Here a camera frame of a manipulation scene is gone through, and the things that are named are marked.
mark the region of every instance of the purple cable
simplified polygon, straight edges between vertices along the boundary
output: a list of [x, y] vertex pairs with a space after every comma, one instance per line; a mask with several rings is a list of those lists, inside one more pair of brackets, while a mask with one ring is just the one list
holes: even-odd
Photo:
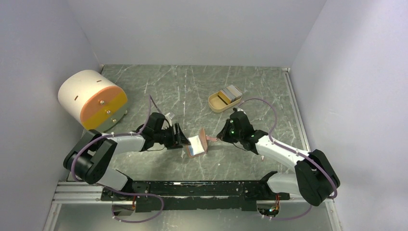
[[[306, 155], [304, 155], [304, 154], [302, 154], [302, 153], [298, 153], [296, 150], [293, 150], [292, 148], [289, 148], [289, 147], [287, 147], [287, 146], [285, 146], [285, 145], [282, 145], [282, 144], [280, 144], [280, 143], [274, 142], [274, 140], [273, 140], [273, 138], [272, 138], [272, 132], [273, 132], [273, 130], [275, 129], [276, 124], [278, 123], [278, 114], [277, 114], [277, 112], [276, 112], [276, 109], [275, 109], [269, 102], [267, 102], [266, 100], [260, 99], [260, 98], [250, 98], [250, 99], [247, 99], [247, 100], [242, 101], [242, 103], [240, 103], [240, 104], [238, 105], [238, 107], [241, 106], [243, 103], [245, 103], [245, 102], [247, 102], [247, 101], [250, 101], [250, 100], [260, 100], [260, 101], [266, 103], [267, 105], [269, 105], [269, 107], [270, 107], [270, 108], [272, 109], [272, 111], [273, 111], [273, 114], [274, 114], [274, 116], [275, 116], [275, 122], [273, 123], [273, 126], [272, 126], [272, 128], [269, 130], [269, 133], [268, 133], [268, 137], [269, 137], [270, 141], [271, 141], [272, 143], [276, 144], [277, 146], [279, 146], [279, 147], [281, 147], [281, 148], [283, 148], [283, 149], [289, 151], [289, 152], [292, 152], [292, 153], [294, 153], [294, 154], [297, 154], [297, 155], [303, 157], [304, 159], [308, 160], [311, 164], [313, 164], [313, 165], [326, 177], [326, 179], [329, 181], [330, 185], [333, 187], [334, 195], [333, 195], [333, 196], [329, 196], [328, 198], [329, 198], [329, 199], [334, 199], [334, 198], [336, 198], [336, 197], [337, 197], [337, 187], [336, 187], [336, 185], [334, 184], [334, 182], [333, 182], [333, 180], [331, 179], [331, 177], [327, 174], [327, 172], [326, 172], [322, 167], [320, 167], [320, 166], [319, 166], [314, 160], [312, 160], [310, 157], [308, 157], [308, 156], [306, 156]], [[304, 213], [302, 213], [302, 214], [300, 214], [300, 215], [298, 215], [298, 216], [291, 217], [291, 218], [273, 218], [273, 220], [294, 220], [294, 219], [298, 219], [298, 218], [301, 218], [301, 217], [303, 217], [304, 215], [306, 215], [308, 212], [310, 212], [311, 209], [312, 209], [312, 205], [309, 207], [309, 209], [308, 209], [306, 212], [304, 212]]]
[[[100, 140], [103, 139], [103, 138], [110, 138], [110, 137], [113, 137], [113, 136], [122, 137], [122, 136], [134, 136], [134, 135], [139, 135], [139, 134], [141, 134], [141, 133], [143, 132], [144, 128], [146, 127], [146, 125], [147, 125], [147, 121], [149, 120], [152, 103], [153, 103], [154, 106], [156, 107], [156, 110], [157, 110], [159, 113], [162, 114], [162, 112], [161, 112], [160, 109], [157, 107], [156, 103], [154, 102], [152, 96], [149, 95], [149, 110], [148, 110], [147, 118], [146, 118], [146, 120], [144, 121], [143, 126], [141, 127], [141, 129], [140, 129], [138, 132], [136, 132], [136, 133], [120, 133], [120, 134], [115, 134], [115, 135], [113, 135], [113, 134], [107, 134], [107, 135], [100, 136], [100, 137], [98, 137], [98, 138], [92, 140], [91, 142], [89, 142], [87, 145], [85, 145], [85, 146], [76, 154], [74, 160], [72, 161], [72, 164], [71, 164], [71, 175], [72, 175], [72, 178], [73, 178], [75, 181], [77, 181], [77, 182], [82, 182], [82, 181], [79, 180], [79, 179], [77, 178], [77, 176], [75, 175], [75, 164], [77, 163], [78, 158], [79, 158], [86, 150], [88, 150], [88, 148], [89, 148], [90, 146], [92, 146], [94, 143], [100, 141]], [[158, 212], [157, 214], [155, 214], [155, 215], [152, 216], [151, 218], [148, 218], [148, 219], [145, 219], [145, 220], [139, 220], [139, 221], [121, 220], [121, 219], [117, 218], [117, 217], [113, 214], [113, 207], [112, 207], [112, 214], [114, 215], [114, 219], [116, 219], [116, 220], [118, 220], [118, 221], [121, 221], [121, 222], [124, 222], [124, 223], [142, 223], [142, 222], [146, 222], [146, 221], [152, 220], [152, 219], [156, 218], [158, 215], [160, 215], [160, 214], [162, 213], [163, 208], [164, 208], [164, 206], [165, 206], [163, 199], [162, 199], [160, 196], [156, 195], [156, 194], [151, 194], [151, 193], [128, 193], [128, 192], [121, 192], [121, 191], [112, 189], [112, 188], [110, 188], [110, 187], [107, 187], [107, 186], [105, 186], [105, 185], [102, 185], [102, 186], [106, 187], [107, 189], [109, 189], [109, 190], [111, 190], [111, 191], [113, 191], [113, 192], [115, 192], [115, 193], [122, 194], [122, 195], [127, 195], [127, 196], [154, 196], [154, 197], [159, 198], [160, 202], [162, 203], [162, 207], [160, 208], [160, 210], [159, 210], [159, 212]]]

